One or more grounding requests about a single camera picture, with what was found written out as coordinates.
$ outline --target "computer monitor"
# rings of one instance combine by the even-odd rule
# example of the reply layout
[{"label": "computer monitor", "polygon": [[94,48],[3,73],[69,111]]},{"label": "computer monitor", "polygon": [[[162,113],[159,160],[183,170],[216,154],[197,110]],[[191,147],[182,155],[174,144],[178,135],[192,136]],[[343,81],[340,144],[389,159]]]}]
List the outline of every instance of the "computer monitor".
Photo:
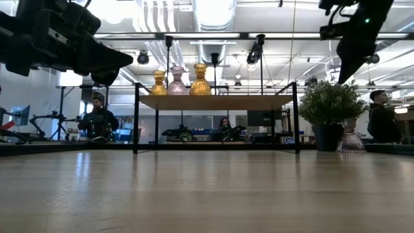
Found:
[{"label": "computer monitor", "polygon": [[27,126],[30,105],[27,107],[12,107],[10,113],[12,114],[12,119],[17,126]]},{"label": "computer monitor", "polygon": [[[247,125],[248,126],[272,126],[270,121],[271,111],[247,111]],[[274,119],[282,119],[282,110],[274,111]]]}]

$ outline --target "black plant pot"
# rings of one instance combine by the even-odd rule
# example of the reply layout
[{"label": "black plant pot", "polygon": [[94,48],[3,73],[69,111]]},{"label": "black plant pot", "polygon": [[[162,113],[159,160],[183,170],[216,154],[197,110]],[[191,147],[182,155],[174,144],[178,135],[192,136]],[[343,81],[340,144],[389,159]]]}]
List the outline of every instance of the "black plant pot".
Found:
[{"label": "black plant pot", "polygon": [[315,133],[316,147],[318,151],[335,151],[339,138],[343,133],[340,124],[335,125],[315,125],[312,126]]}]

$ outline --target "man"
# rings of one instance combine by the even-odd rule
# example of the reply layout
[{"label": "man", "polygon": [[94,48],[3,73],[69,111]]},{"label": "man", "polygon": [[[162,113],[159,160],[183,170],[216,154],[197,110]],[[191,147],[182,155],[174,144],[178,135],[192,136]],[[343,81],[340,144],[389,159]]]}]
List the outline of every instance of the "man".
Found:
[{"label": "man", "polygon": [[395,122],[394,112],[387,110],[388,96],[384,90],[373,91],[369,98],[374,102],[370,105],[368,132],[377,143],[399,144],[404,137]]},{"label": "man", "polygon": [[112,112],[102,107],[102,100],[100,98],[93,98],[92,106],[92,112],[84,116],[83,120],[78,124],[78,128],[87,129],[88,138],[90,139],[96,137],[108,138],[110,132],[118,129],[118,120]]}]

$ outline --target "ribbed vase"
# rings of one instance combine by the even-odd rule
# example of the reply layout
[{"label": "ribbed vase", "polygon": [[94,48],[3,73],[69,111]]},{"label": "ribbed vase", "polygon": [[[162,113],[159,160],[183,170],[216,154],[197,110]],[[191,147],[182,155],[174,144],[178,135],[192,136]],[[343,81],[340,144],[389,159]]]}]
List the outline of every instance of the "ribbed vase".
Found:
[{"label": "ribbed vase", "polygon": [[206,80],[206,64],[195,64],[195,74],[197,79],[193,82],[190,89],[190,95],[212,95],[212,88]]},{"label": "ribbed vase", "polygon": [[155,84],[151,88],[150,95],[166,95],[167,89],[163,83],[166,77],[166,73],[164,71],[154,71],[153,74],[154,74]]},{"label": "ribbed vase", "polygon": [[184,83],[181,80],[182,74],[184,73],[184,68],[174,66],[170,69],[173,74],[174,80],[168,85],[167,94],[168,95],[187,95],[187,89]]},{"label": "ribbed vase", "polygon": [[365,153],[364,143],[361,138],[354,132],[356,127],[356,118],[343,120],[343,134],[338,142],[336,152],[338,153]]}]

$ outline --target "pink glass vase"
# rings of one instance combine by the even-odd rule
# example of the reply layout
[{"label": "pink glass vase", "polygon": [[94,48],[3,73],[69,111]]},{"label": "pink glass vase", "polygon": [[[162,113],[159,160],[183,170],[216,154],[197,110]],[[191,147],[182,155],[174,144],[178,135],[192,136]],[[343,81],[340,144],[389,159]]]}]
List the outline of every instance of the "pink glass vase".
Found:
[{"label": "pink glass vase", "polygon": [[181,80],[184,68],[174,66],[170,69],[173,74],[174,80],[168,85],[168,95],[187,95],[187,89]]},{"label": "pink glass vase", "polygon": [[356,118],[347,118],[342,122],[343,134],[339,139],[336,152],[338,153],[365,153],[364,143],[354,132]]}]

